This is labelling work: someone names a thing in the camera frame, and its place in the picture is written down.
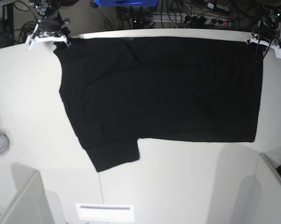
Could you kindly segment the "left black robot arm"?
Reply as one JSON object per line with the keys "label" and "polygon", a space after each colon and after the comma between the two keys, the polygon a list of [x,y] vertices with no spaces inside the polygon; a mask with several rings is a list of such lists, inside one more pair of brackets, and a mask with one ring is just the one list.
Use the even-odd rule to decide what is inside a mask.
{"label": "left black robot arm", "polygon": [[258,27],[247,44],[256,43],[281,50],[281,0],[260,0],[262,11]]}

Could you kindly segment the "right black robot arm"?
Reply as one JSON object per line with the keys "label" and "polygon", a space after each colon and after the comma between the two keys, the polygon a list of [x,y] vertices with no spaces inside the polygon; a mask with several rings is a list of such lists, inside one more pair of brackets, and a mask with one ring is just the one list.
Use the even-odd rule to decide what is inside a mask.
{"label": "right black robot arm", "polygon": [[63,19],[60,14],[61,0],[31,0],[29,7],[36,17],[36,25],[32,34],[26,38],[25,44],[30,49],[42,43],[52,43],[59,48],[69,47],[70,30],[67,25],[70,19]]}

